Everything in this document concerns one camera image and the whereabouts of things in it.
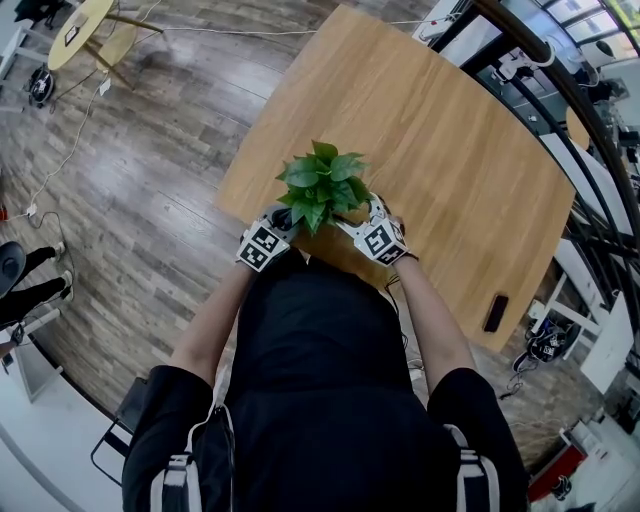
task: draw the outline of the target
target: backpack strap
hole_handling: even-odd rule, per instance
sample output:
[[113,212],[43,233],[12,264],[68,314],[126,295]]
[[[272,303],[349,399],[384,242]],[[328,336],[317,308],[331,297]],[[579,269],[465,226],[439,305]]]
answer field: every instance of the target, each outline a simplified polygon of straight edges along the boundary
[[456,512],[500,512],[500,486],[493,462],[469,448],[464,434],[455,425],[444,425],[460,447]]
[[[162,512],[164,505],[171,512],[202,512],[202,498],[200,496],[200,478],[198,466],[193,459],[193,434],[202,425],[209,422],[216,408],[218,394],[222,380],[227,373],[227,366],[218,374],[213,386],[213,399],[207,418],[196,423],[187,436],[187,445],[184,453],[172,455],[167,467],[160,471],[151,482],[149,509],[150,512]],[[229,410],[224,406],[227,419],[231,422]]]

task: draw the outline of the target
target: table top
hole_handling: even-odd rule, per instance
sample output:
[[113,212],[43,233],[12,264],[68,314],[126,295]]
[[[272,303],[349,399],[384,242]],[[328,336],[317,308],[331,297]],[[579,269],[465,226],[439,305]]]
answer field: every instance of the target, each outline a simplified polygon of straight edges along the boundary
[[589,143],[591,141],[589,132],[587,132],[571,107],[567,108],[567,131],[573,142],[585,151],[589,149]]
[[[85,0],[84,3],[69,16],[69,19],[62,26],[56,38],[53,41],[51,50],[49,51],[48,66],[51,70],[60,69],[71,57],[73,57],[87,40],[97,30],[104,17],[109,13],[113,6],[114,0]],[[69,43],[64,44],[64,36],[69,32],[76,19],[76,13],[82,13],[87,17],[87,21],[80,27],[78,35]]]
[[[409,248],[470,339],[500,350],[551,262],[573,188],[538,140],[464,72],[392,26],[340,6],[287,70],[216,203],[251,223],[286,192],[283,160],[311,140],[364,153],[362,176],[404,218]],[[381,287],[390,271],[325,226],[297,245]],[[482,326],[509,297],[498,331]]]

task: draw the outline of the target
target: wooden floor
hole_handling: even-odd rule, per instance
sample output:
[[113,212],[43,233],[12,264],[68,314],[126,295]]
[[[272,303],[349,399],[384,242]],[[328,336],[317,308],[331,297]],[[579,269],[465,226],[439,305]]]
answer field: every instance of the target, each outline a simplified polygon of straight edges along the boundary
[[[401,21],[421,19],[435,1],[347,3]],[[148,21],[297,31],[318,28],[336,5],[333,0],[163,0]],[[123,1],[121,11],[141,18],[150,6]],[[58,16],[56,27],[68,12]],[[110,25],[104,25],[102,33],[108,33]],[[61,318],[38,331],[38,339],[107,409],[116,409],[134,377],[167,359],[198,305],[232,265],[244,226],[217,211],[213,198],[243,137],[309,37],[167,31],[142,42],[119,66],[135,91],[114,82],[104,97],[96,97],[75,155],[38,197],[39,214],[59,212],[73,262],[67,257],[57,269],[47,263],[28,282],[72,264],[76,274],[75,299],[63,306]],[[8,79],[21,86],[33,69],[33,62],[19,60]],[[90,58],[74,58],[56,74],[58,92],[92,69]],[[54,113],[48,106],[27,108],[23,115],[0,113],[3,198],[10,214],[26,209],[46,174],[69,154],[100,80],[92,76],[60,100]],[[0,93],[0,104],[17,102],[26,103],[24,93],[6,88]],[[0,239],[16,239],[32,250],[58,242],[60,233],[53,216],[40,230],[17,219],[0,227]],[[502,354],[474,349],[498,394],[523,346],[520,328]],[[226,360],[233,347],[230,343]],[[408,359],[414,357],[412,338]],[[560,426],[595,411],[602,400],[575,359],[547,365],[525,380],[522,391],[502,404],[531,463]],[[426,402],[424,382],[416,392]]]

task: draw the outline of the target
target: hand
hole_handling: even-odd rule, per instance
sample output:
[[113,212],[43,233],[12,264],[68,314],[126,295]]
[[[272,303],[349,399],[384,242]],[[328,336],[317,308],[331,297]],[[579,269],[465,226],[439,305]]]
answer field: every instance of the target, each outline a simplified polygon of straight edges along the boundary
[[384,201],[375,194],[369,200],[369,222],[353,225],[337,222],[338,227],[353,238],[353,244],[371,261],[384,267],[409,253],[404,241],[404,224],[393,217]]
[[298,226],[291,225],[290,208],[269,206],[244,232],[236,253],[237,261],[261,272],[289,250],[289,242],[295,238],[297,231]]

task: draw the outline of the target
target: leg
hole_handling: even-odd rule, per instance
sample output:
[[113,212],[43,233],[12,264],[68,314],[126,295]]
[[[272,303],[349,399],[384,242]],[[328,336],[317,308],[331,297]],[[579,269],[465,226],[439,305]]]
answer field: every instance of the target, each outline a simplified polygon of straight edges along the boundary
[[135,25],[136,27],[147,28],[149,30],[155,30],[156,32],[162,33],[161,28],[158,28],[154,25],[149,25],[144,21],[132,20],[131,18],[125,18],[124,16],[117,16],[115,14],[107,14],[105,18],[108,20],[121,21],[122,23],[128,23],[129,25]]
[[7,322],[22,320],[29,311],[35,308],[41,302],[48,301],[56,293],[64,290],[67,285],[66,281],[58,277],[36,286],[32,286],[26,290],[19,292],[9,292],[2,299],[2,307],[0,307],[0,325]]
[[53,247],[42,247],[27,254],[27,264],[25,265],[22,274],[20,274],[20,277],[16,281],[16,284],[27,277],[27,274],[29,274],[29,272],[31,272],[33,269],[39,267],[48,259],[52,259],[55,257],[56,251]]
[[102,64],[105,68],[107,68],[109,70],[109,73],[113,73],[113,75],[120,80],[124,85],[126,85],[129,89],[131,89],[133,91],[133,87],[131,87],[131,85],[129,84],[129,82],[127,82],[125,80],[125,78],[118,73],[111,64],[109,64],[106,60],[104,60],[97,51],[95,51],[93,49],[93,47],[91,45],[88,45],[85,43],[85,45],[83,46],[83,48],[87,51],[87,53],[89,55],[91,55],[94,59],[96,59],[98,62],[100,62],[100,64]]

